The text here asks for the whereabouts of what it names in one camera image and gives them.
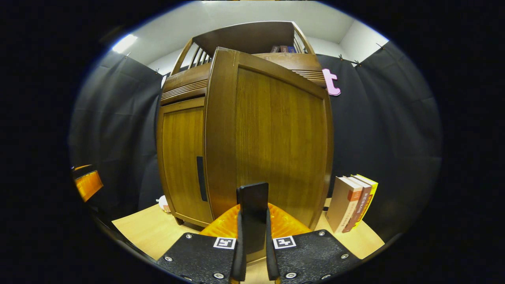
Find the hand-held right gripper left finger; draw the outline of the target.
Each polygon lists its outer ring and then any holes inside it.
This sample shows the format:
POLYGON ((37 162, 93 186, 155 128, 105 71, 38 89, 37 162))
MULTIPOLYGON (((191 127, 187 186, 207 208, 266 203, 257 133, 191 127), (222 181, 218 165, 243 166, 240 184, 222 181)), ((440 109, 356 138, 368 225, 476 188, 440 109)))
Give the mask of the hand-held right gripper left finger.
POLYGON ((183 233, 156 260, 160 269, 193 284, 238 284, 245 280, 240 205, 228 209, 199 234, 183 233))

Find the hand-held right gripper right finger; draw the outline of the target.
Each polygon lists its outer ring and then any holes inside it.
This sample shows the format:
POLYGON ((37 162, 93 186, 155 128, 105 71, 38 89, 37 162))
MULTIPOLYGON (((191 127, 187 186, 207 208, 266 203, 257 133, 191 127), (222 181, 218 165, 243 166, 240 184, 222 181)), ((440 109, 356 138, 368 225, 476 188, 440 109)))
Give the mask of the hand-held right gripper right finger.
POLYGON ((328 230, 310 231, 269 204, 266 218, 267 274, 276 284, 323 284, 361 264, 328 230))

